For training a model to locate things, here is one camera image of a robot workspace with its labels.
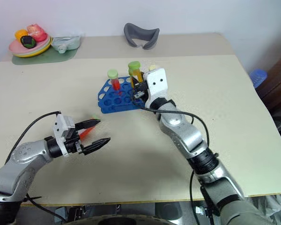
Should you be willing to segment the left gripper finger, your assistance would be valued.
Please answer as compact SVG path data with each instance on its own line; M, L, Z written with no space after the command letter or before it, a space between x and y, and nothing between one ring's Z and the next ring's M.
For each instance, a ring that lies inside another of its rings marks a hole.
M82 146L82 151L80 154L88 155L90 153L93 153L99 149L101 149L104 145L106 145L111 140L110 137L108 138L102 138L99 140L96 140L91 143L89 146Z
M100 119L89 119L75 124L76 131L83 130L80 135L87 135L98 123Z

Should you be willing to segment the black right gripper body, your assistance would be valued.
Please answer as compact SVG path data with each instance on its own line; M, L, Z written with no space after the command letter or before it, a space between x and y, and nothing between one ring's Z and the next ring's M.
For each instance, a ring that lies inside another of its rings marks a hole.
M133 105L144 105L148 100L148 83L142 81L134 84L131 94L131 102Z

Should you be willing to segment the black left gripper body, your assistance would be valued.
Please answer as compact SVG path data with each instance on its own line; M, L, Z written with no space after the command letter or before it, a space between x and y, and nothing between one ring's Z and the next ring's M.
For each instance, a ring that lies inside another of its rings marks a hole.
M74 131L70 137L67 137L65 140L65 148L68 153L79 153L82 154L84 152L84 146L80 140L80 136L78 131Z

